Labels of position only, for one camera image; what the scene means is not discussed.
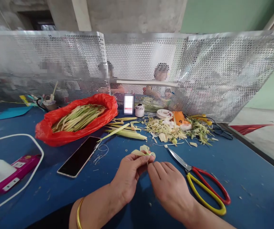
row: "concrete floor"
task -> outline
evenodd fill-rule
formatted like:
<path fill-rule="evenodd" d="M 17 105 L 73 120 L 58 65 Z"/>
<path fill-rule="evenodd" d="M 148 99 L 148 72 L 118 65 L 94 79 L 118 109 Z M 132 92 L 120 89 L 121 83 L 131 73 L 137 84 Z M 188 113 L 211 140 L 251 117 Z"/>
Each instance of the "concrete floor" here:
<path fill-rule="evenodd" d="M 229 125 L 251 124 L 274 124 L 274 110 L 243 108 Z M 274 159 L 274 125 L 257 129 L 245 137 Z"/>

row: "phone screen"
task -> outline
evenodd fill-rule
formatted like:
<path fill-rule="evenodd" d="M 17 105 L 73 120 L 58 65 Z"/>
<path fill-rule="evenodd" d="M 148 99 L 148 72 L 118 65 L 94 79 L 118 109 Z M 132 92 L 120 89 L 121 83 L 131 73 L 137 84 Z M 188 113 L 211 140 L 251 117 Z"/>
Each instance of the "phone screen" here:
<path fill-rule="evenodd" d="M 97 148 L 99 139 L 97 137 L 87 138 L 58 171 L 72 177 L 77 176 Z"/>
<path fill-rule="evenodd" d="M 134 112 L 134 95 L 126 94 L 124 96 L 124 114 L 132 115 Z"/>

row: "woman's left hand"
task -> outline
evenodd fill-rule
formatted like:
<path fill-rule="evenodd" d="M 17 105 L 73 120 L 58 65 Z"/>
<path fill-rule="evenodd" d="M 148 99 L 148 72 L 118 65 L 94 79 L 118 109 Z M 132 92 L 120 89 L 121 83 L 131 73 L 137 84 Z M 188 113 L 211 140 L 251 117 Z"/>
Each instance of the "woman's left hand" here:
<path fill-rule="evenodd" d="M 118 192 L 124 205 L 128 204 L 134 197 L 138 179 L 147 170 L 147 163 L 152 163 L 154 160 L 153 156 L 136 156 L 134 154 L 129 154 L 122 159 L 110 185 L 113 190 Z"/>

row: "metal panel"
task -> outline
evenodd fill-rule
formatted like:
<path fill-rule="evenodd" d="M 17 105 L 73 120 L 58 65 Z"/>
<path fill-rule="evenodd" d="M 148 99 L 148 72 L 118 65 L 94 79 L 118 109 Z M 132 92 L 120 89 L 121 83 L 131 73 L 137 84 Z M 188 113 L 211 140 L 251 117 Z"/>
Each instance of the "metal panel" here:
<path fill-rule="evenodd" d="M 106 51 L 99 32 L 0 32 L 0 100 L 50 94 L 57 81 L 60 103 L 92 96 L 107 85 L 99 78 L 100 63 Z"/>
<path fill-rule="evenodd" d="M 0 100 L 50 94 L 66 104 L 135 93 L 146 111 L 206 113 L 230 122 L 274 71 L 274 31 L 209 35 L 0 31 Z M 144 84 L 115 81 L 142 80 Z M 147 86 L 146 81 L 178 87 Z"/>
<path fill-rule="evenodd" d="M 160 80 L 179 87 L 123 85 L 126 93 L 144 94 L 136 102 L 150 112 L 183 110 L 231 122 L 274 71 L 274 31 L 105 34 L 105 43 L 118 79 L 154 80 L 158 65 L 168 65 Z"/>

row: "green wall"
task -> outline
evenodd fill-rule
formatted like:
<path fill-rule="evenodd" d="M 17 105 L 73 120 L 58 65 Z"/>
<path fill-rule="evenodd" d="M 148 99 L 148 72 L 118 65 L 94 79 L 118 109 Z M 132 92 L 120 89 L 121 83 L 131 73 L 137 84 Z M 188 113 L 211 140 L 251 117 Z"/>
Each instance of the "green wall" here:
<path fill-rule="evenodd" d="M 274 0 L 188 0 L 182 33 L 262 30 L 274 14 Z M 274 73 L 246 105 L 274 109 Z"/>

